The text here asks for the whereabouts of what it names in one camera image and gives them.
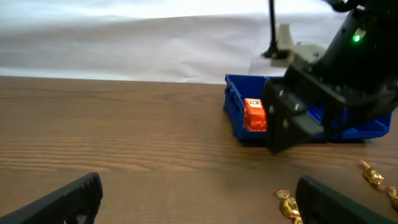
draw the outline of green led indicator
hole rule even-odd
[[[360,36],[360,35],[354,35],[353,40],[354,40],[355,42],[358,42],[358,41],[361,40],[361,36]]]

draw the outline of white paper sheet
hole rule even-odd
[[[294,40],[328,44],[345,15],[321,0],[276,0]],[[0,74],[224,83],[226,73],[282,75],[266,0],[4,0]]]

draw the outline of screw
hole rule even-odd
[[[283,126],[285,129],[287,129],[289,127],[289,122],[286,119],[284,119]]]
[[[270,114],[273,114],[274,111],[275,111],[274,105],[270,105],[270,106],[269,106],[269,109],[268,109],[268,112],[269,112]]]

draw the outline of wooden table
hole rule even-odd
[[[0,216],[95,171],[96,223],[291,223],[278,189],[310,175],[398,221],[361,159],[398,185],[398,124],[366,144],[270,155],[232,135],[223,85],[0,78]]]

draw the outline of robotic arm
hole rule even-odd
[[[337,12],[350,13],[325,54],[316,63],[293,61],[282,79],[264,87],[268,147],[274,153],[318,134],[339,134],[398,106],[398,1],[326,2]],[[271,25],[271,47],[263,55],[284,58],[286,53],[277,49],[275,24]],[[311,106],[325,109],[321,123],[308,115]],[[343,119],[346,110],[354,116]]]

